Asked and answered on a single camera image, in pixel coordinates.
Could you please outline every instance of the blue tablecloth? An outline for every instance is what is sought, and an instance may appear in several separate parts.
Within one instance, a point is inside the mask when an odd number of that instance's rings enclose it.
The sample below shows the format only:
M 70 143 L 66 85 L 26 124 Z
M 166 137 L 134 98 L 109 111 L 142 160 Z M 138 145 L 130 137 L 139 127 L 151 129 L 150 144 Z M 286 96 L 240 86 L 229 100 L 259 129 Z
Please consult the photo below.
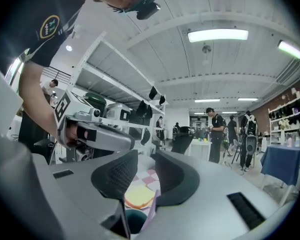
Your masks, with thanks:
M 289 185 L 296 185 L 300 168 L 300 147 L 270 145 L 261 158 L 261 173 Z

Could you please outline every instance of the brown wall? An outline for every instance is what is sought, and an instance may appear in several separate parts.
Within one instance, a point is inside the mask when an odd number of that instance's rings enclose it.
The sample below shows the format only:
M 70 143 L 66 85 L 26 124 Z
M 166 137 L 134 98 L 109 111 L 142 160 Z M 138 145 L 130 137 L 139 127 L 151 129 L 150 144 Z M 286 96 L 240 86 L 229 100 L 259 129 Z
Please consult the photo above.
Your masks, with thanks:
M 252 110 L 251 113 L 255 116 L 258 122 L 258 131 L 262 134 L 264 132 L 270 132 L 270 122 L 269 122 L 269 113 L 268 109 L 274 110 L 279 105 L 284 105 L 285 103 L 296 98 L 295 95 L 292 95 L 291 88 L 295 88 L 297 91 L 300 91 L 300 82 L 295 83 L 286 91 L 282 92 L 278 96 L 274 97 L 269 102 L 263 104 L 261 107 L 258 107 L 255 110 Z

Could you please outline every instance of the floor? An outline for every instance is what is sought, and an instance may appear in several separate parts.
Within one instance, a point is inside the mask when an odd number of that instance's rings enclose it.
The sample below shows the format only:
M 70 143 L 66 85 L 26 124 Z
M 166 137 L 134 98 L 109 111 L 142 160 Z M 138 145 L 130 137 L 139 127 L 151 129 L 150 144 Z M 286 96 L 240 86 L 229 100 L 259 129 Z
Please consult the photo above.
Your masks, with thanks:
M 261 174 L 262 165 L 261 165 L 260 160 L 261 160 L 262 156 L 263 156 L 263 153 L 259 153 L 258 155 L 255 156 L 254 167 L 252 166 L 253 165 L 253 159 L 252 159 L 250 170 L 247 172 L 243 172 L 242 170 L 240 170 L 240 158 L 236 161 L 237 156 L 236 156 L 233 164 L 231 164 L 231 162 L 233 160 L 233 156 L 229 157 L 229 156 L 225 155 L 225 157 L 223 158 L 223 152 L 221 152 L 219 163 L 223 166 L 231 167 L 232 170 L 234 170 L 236 173 L 238 173 L 239 175 L 244 177 L 247 181 L 251 182 L 256 187 L 259 188 L 264 179 L 264 175 Z M 286 184 L 284 184 L 282 188 L 281 188 L 281 186 L 282 186 L 281 180 L 279 180 L 275 177 L 269 176 L 269 178 L 267 179 L 267 181 L 265 183 L 263 190 L 268 195 L 270 195 L 276 202 L 279 203 L 288 187 Z M 299 190 L 300 190 L 300 171 L 299 171 L 299 177 L 298 177 L 297 184 L 295 187 L 293 187 L 292 191 L 290 192 L 289 196 L 287 197 L 286 203 L 296 200 L 298 198 Z

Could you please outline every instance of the ceiling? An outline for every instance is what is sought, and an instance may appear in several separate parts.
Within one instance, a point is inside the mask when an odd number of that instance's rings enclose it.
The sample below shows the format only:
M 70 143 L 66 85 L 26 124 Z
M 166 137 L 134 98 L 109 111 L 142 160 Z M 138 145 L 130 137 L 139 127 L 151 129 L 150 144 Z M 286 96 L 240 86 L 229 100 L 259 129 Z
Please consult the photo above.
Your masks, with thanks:
M 147 20 L 137 20 L 135 12 L 119 14 L 104 3 L 87 0 L 75 34 L 59 49 L 52 66 L 73 71 L 72 66 L 106 31 L 105 39 L 166 95 L 169 106 L 187 107 L 191 112 L 206 107 L 242 112 L 264 103 L 300 76 L 300 61 L 277 47 L 285 40 L 300 48 L 300 30 L 280 0 L 155 2 L 161 10 Z M 217 28 L 247 30 L 248 40 L 189 42 L 188 32 Z M 66 45 L 73 50 L 67 51 Z M 210 53 L 203 53 L 204 45 L 211 47 Z M 115 59 L 108 58 L 106 67 L 110 77 L 118 79 L 122 74 L 125 81 L 129 79 Z M 139 92 L 149 90 L 149 86 L 142 88 L 138 86 Z M 240 97 L 259 100 L 242 102 Z M 215 98 L 220 102 L 194 101 Z

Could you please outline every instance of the railing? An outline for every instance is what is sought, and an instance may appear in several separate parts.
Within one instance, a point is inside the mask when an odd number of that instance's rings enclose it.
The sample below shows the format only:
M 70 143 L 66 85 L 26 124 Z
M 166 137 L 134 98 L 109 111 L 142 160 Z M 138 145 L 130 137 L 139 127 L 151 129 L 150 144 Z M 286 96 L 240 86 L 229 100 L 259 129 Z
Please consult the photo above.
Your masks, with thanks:
M 71 75 L 62 72 L 52 66 L 50 67 L 45 67 L 43 69 L 42 75 L 52 78 L 52 79 L 57 79 L 59 82 L 64 83 L 64 84 L 69 84 L 70 77 Z

